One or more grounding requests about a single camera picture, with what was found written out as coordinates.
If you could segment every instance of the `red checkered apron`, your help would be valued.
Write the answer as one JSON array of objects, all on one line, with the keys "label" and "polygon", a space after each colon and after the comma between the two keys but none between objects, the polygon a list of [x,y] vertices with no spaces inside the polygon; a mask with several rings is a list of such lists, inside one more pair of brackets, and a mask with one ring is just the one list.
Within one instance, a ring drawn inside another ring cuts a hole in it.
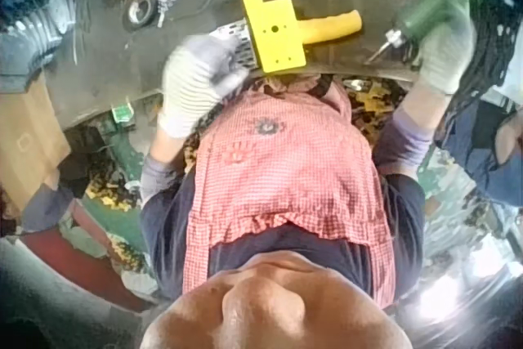
[{"label": "red checkered apron", "polygon": [[187,227],[184,293],[208,278],[209,250],[286,222],[369,249],[373,297],[393,302],[394,254],[378,173],[351,104],[245,92],[208,129]]}]

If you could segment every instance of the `metal rod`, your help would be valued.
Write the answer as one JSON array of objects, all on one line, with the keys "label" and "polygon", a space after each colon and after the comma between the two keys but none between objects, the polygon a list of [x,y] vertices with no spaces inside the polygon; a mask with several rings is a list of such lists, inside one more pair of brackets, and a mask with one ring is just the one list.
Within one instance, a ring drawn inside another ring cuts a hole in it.
[{"label": "metal rod", "polygon": [[377,51],[375,51],[373,53],[373,55],[364,62],[364,65],[370,65],[373,61],[375,61],[378,57],[380,57],[383,54],[383,52],[385,52],[390,45],[391,45],[390,41],[387,41],[386,43],[381,45],[380,48]]}]

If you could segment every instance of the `cardboard box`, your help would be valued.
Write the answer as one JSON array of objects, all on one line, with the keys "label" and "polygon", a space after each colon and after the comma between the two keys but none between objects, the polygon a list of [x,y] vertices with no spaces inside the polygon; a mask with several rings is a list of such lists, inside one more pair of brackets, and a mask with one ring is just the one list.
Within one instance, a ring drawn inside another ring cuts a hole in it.
[{"label": "cardboard box", "polygon": [[43,74],[24,94],[0,94],[0,183],[20,211],[69,153]]}]

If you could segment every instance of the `black shirt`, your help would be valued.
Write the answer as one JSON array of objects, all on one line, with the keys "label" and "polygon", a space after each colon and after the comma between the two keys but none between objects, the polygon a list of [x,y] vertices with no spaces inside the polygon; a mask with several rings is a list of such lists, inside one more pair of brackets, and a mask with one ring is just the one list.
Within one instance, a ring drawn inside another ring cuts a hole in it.
[{"label": "black shirt", "polygon": [[[163,294],[171,299],[181,296],[194,175],[193,169],[181,183],[153,196],[141,213],[142,233],[154,273]],[[394,238],[398,298],[414,286],[422,268],[425,196],[421,186],[404,175],[386,176],[382,192]],[[344,239],[321,239],[292,223],[212,247],[208,276],[236,269],[258,253],[278,250],[300,253],[311,262],[340,272],[369,296],[373,294],[372,269],[365,246],[349,244]]]}]

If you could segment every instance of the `hand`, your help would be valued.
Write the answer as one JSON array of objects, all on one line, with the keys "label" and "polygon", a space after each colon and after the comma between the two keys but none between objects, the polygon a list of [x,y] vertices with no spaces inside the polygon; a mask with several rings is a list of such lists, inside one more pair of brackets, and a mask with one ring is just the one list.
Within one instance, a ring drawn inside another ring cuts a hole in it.
[{"label": "hand", "polygon": [[449,0],[449,19],[437,25],[422,41],[420,78],[446,95],[453,95],[471,62],[476,31],[468,0]]},{"label": "hand", "polygon": [[163,68],[163,108],[159,126],[173,138],[186,138],[198,120],[246,78],[240,68],[230,72],[238,43],[208,35],[188,37]]}]

